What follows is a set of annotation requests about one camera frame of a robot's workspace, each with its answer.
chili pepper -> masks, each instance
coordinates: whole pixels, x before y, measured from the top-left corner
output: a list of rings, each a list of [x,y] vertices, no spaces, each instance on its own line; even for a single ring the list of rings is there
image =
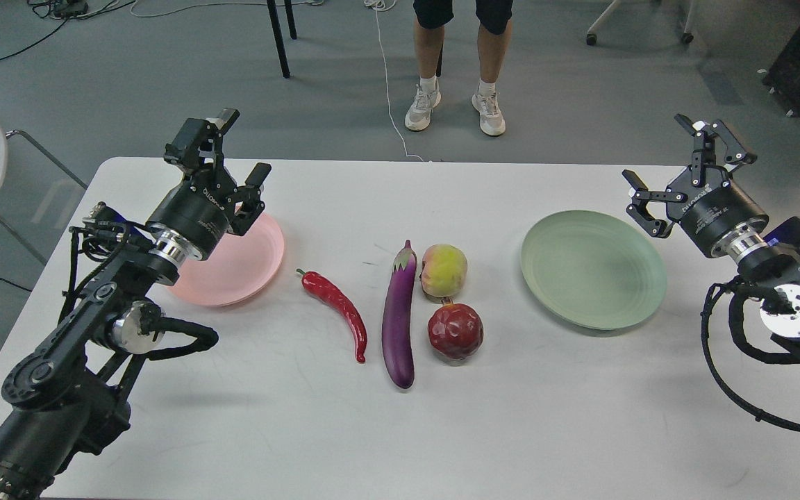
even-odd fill
[[[363,319],[360,313],[353,306],[350,299],[339,290],[333,282],[328,281],[323,275],[317,272],[303,272],[301,269],[296,269],[296,272],[301,274],[301,285],[305,290],[310,292],[324,303],[329,304],[334,310],[342,313],[342,316],[350,326],[350,331],[353,333],[353,349],[355,349],[356,360],[359,363],[365,363],[366,358],[363,353],[366,351],[366,327],[363,325]]]

sock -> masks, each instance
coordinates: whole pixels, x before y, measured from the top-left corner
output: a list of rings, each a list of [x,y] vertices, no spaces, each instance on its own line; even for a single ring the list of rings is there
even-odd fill
[[[431,94],[438,88],[438,78],[437,76],[432,76],[431,78],[421,78],[419,77],[419,86],[425,91],[427,94]]]
[[[477,85],[477,94],[480,95],[493,95],[496,94],[496,83],[486,83],[483,80],[480,80],[480,83]]]

gray floor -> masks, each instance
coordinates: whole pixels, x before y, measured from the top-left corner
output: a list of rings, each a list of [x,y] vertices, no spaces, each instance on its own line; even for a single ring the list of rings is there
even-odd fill
[[[692,142],[673,121],[683,113],[734,124],[759,156],[737,174],[740,185],[772,221],[800,215],[800,118],[784,116],[759,73],[800,23],[800,0],[704,0],[690,45],[678,41],[676,2],[634,1],[617,10],[597,47],[587,47],[585,32],[606,2],[517,0],[499,79],[508,120],[501,138],[480,133],[469,104],[477,82],[473,2],[456,2],[447,29],[444,102],[432,126],[403,129],[417,82],[411,3],[398,0],[378,17],[362,0],[296,6],[299,39],[286,42],[288,80],[262,6],[153,19],[125,8],[73,20],[0,62],[0,122],[34,134],[91,180],[107,158],[159,156],[185,118],[225,107],[242,112],[225,141],[233,158],[415,159],[407,158],[402,135],[410,155],[429,161],[609,165],[686,164]],[[190,4],[145,0],[136,10]],[[57,25],[23,2],[0,0],[0,57]],[[545,186],[545,196],[559,189],[566,187]],[[78,194],[35,149],[12,140],[0,211],[43,253],[53,250]],[[32,286],[41,269],[0,228],[0,276]],[[25,300],[25,292],[0,283],[0,347]],[[39,338],[47,333],[40,326]]]

black table leg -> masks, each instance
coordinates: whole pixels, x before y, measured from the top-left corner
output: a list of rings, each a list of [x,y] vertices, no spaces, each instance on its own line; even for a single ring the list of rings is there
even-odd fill
[[[295,32],[295,16],[292,14],[292,0],[283,0],[286,4],[286,20],[289,21],[289,37],[298,40],[298,33]]]
[[[267,13],[270,14],[270,26],[273,26],[274,29],[276,55],[280,58],[280,68],[283,70],[283,78],[288,78],[289,61],[286,60],[286,48],[283,46],[283,31],[280,29],[280,19],[276,16],[276,0],[267,0]]]

sneaker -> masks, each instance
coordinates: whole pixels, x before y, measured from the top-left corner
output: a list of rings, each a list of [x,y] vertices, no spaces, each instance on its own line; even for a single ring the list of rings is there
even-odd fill
[[[495,94],[471,96],[471,105],[480,113],[480,130],[493,137],[505,133],[505,118],[499,110],[499,101]]]
[[[420,85],[415,88],[415,101],[406,111],[406,128],[419,132],[431,124],[431,111],[440,104],[440,87],[430,94],[426,94]]]

